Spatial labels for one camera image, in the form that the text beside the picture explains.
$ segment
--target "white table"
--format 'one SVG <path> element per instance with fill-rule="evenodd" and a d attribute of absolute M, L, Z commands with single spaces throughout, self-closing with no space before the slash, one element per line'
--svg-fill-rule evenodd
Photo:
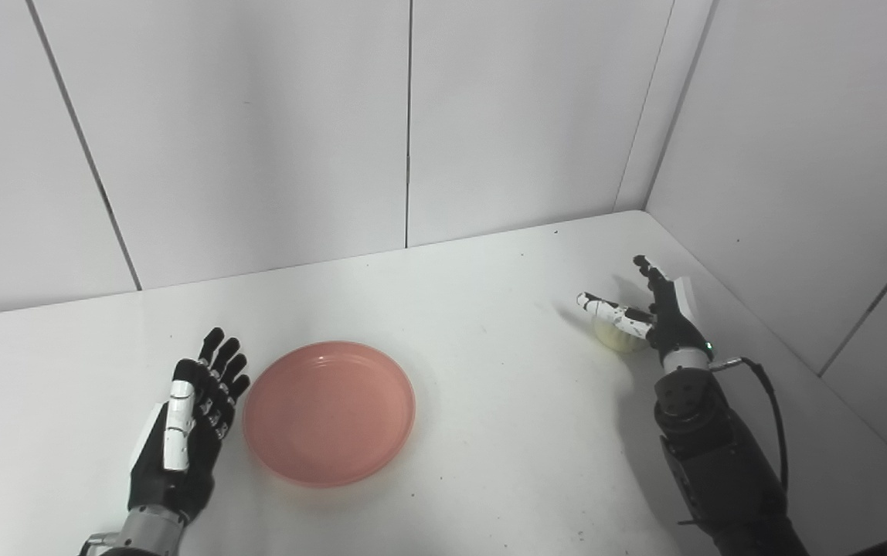
<path fill-rule="evenodd" d="M 675 524 L 688 514 L 652 419 L 655 354 L 608 351 L 574 307 L 582 290 L 645 305 L 637 253 L 691 276 L 719 357 L 766 365 L 812 555 L 884 541 L 885 444 L 649 215 L 623 212 L 0 314 L 0 555 L 72 554 L 119 527 L 142 422 L 217 324 L 252 378 L 314 341 L 379 348 L 418 416 L 386 469 L 331 490 L 257 468 L 239 418 L 185 556 L 715 554 Z M 731 404 L 776 461 L 767 398 L 730 373 Z"/>

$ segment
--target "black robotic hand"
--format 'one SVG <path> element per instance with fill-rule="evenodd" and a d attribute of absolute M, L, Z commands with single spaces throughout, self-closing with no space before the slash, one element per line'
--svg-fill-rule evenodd
<path fill-rule="evenodd" d="M 221 442 L 234 422 L 236 401 L 250 384 L 241 374 L 246 359 L 239 348 L 236 338 L 224 341 L 224 331 L 214 328 L 198 360 L 176 364 L 171 398 L 161 406 L 131 471 L 129 510 L 164 507 L 189 524 L 206 508 Z"/>

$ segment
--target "pink plate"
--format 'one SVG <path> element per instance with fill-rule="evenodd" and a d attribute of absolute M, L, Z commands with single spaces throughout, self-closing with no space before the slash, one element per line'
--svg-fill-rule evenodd
<path fill-rule="evenodd" d="M 307 487 L 354 483 L 399 453 L 416 399 L 399 365 L 349 341 L 300 347 L 271 364 L 245 402 L 245 439 L 278 476 Z"/>

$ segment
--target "silver forearm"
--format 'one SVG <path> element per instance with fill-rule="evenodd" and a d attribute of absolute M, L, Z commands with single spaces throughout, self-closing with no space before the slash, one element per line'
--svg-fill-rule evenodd
<path fill-rule="evenodd" d="M 161 506 L 133 507 L 124 521 L 114 546 L 175 556 L 185 522 L 182 515 Z"/>

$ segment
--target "robotic hand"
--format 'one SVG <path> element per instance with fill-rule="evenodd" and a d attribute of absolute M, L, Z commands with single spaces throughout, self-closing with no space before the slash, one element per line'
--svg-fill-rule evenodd
<path fill-rule="evenodd" d="M 646 259 L 634 263 L 649 281 L 649 313 L 596 298 L 578 304 L 626 334 L 643 337 L 660 356 L 653 415 L 663 455 L 693 517 L 723 556 L 807 556 L 787 518 L 787 443 L 780 408 L 761 365 L 743 357 L 713 364 L 712 345 L 693 323 L 683 279 L 670 281 Z M 745 363 L 770 396 L 780 444 L 780 479 L 713 373 Z"/>
<path fill-rule="evenodd" d="M 236 338 L 224 341 L 224 331 L 214 328 L 199 359 L 176 364 L 168 401 L 131 469 L 124 527 L 90 536 L 80 556 L 175 556 L 183 529 L 210 501 L 221 442 L 250 385 L 240 374 L 248 361 L 239 348 Z"/>

